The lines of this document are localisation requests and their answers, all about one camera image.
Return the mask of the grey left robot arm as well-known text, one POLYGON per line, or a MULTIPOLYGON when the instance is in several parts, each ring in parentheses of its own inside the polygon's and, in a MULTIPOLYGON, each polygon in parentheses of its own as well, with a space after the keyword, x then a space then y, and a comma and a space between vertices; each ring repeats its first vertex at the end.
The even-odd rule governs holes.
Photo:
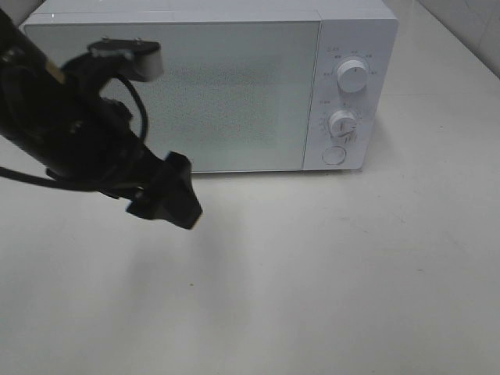
POLYGON ((155 41, 103 38, 57 66, 1 16, 1 135, 45 167, 2 177, 43 188, 98 192, 129 201, 144 220, 190 230, 202 214, 191 162, 146 145, 149 118, 135 84, 163 73, 155 41))

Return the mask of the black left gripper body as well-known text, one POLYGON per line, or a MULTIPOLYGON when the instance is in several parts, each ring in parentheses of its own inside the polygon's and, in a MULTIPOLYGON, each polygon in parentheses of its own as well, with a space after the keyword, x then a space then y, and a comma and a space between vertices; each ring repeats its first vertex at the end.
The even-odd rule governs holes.
POLYGON ((131 175, 143 155, 152 153, 145 146, 148 114, 134 81, 118 73, 120 63, 120 58, 94 58, 90 52, 62 67, 44 60, 51 87, 46 98, 56 104, 58 111, 45 137, 49 150, 45 161, 47 178, 40 180, 41 185, 125 198, 138 189, 131 175), (130 128, 129 109, 100 94, 113 79, 125 86, 136 103, 141 117, 138 134, 130 128))

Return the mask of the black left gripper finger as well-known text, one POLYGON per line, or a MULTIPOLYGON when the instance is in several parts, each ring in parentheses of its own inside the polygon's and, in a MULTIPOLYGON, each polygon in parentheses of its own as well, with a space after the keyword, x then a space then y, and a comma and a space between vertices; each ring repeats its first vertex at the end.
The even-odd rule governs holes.
POLYGON ((165 220, 190 230, 202 214, 191 180, 191 162, 177 152, 165 159, 144 154, 131 175, 137 190, 127 212, 144 220, 165 220))

